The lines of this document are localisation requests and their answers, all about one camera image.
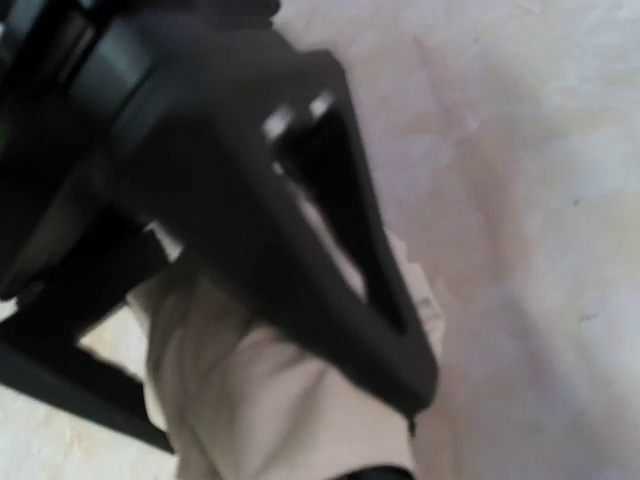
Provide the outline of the beige folding umbrella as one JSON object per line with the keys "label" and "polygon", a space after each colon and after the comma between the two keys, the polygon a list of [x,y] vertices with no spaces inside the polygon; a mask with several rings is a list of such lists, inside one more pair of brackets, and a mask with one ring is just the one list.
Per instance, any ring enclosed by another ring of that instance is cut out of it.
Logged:
{"label": "beige folding umbrella", "polygon": [[180,479],[411,479],[409,425],[210,281],[169,263],[129,292],[148,336],[145,403]]}

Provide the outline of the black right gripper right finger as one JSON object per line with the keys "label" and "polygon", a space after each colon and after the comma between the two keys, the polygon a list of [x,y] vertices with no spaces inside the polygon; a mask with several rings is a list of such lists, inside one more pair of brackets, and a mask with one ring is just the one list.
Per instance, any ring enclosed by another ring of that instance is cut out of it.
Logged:
{"label": "black right gripper right finger", "polygon": [[405,415],[438,370],[344,70],[275,1],[1,5],[1,296],[160,223],[247,305]]}

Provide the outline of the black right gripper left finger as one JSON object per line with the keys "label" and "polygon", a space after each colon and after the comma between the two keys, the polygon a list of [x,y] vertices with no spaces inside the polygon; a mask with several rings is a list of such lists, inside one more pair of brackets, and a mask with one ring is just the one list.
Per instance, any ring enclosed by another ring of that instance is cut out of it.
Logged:
{"label": "black right gripper left finger", "polygon": [[90,236],[2,322],[2,385],[171,452],[166,434],[148,419],[142,383],[79,346],[131,289],[167,264],[150,230]]}

